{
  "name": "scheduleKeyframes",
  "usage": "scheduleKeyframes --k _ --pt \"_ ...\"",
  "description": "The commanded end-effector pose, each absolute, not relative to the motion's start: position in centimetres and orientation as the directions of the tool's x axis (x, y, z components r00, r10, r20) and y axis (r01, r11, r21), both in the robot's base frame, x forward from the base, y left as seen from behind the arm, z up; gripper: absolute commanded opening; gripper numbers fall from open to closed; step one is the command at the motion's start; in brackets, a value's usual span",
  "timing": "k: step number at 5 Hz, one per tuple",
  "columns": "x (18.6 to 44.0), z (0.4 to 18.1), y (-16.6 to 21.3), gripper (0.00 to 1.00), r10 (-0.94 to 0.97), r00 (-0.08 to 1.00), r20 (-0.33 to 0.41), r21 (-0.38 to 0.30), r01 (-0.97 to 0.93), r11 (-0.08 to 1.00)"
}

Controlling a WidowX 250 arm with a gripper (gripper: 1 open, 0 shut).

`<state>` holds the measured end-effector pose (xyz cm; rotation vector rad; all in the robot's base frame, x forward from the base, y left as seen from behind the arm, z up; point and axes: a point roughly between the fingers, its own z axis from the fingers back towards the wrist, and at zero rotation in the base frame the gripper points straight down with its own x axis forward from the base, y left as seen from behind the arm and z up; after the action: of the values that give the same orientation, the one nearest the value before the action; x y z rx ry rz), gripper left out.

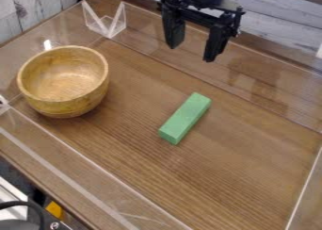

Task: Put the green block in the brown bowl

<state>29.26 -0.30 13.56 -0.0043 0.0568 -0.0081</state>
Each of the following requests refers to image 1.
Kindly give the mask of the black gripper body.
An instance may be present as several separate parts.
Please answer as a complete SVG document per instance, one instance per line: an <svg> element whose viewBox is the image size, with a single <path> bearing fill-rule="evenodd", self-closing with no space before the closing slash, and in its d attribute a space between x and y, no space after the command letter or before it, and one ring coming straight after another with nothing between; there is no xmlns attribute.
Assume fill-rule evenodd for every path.
<svg viewBox="0 0 322 230"><path fill-rule="evenodd" d="M231 36L239 34L243 7L231 0L160 0L160 8L175 10L180 17L203 27L221 24L231 31Z"/></svg>

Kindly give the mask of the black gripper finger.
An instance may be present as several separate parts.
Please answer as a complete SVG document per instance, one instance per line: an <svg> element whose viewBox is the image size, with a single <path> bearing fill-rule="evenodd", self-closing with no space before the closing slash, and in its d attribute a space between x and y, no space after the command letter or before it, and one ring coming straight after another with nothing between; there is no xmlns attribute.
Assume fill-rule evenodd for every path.
<svg viewBox="0 0 322 230"><path fill-rule="evenodd" d="M181 13L168 5L161 5L163 34L168 47L175 49L184 39L184 20Z"/></svg>
<svg viewBox="0 0 322 230"><path fill-rule="evenodd" d="M224 25L213 25L209 28L204 47L204 61L212 62L225 49L229 38L229 29Z"/></svg>

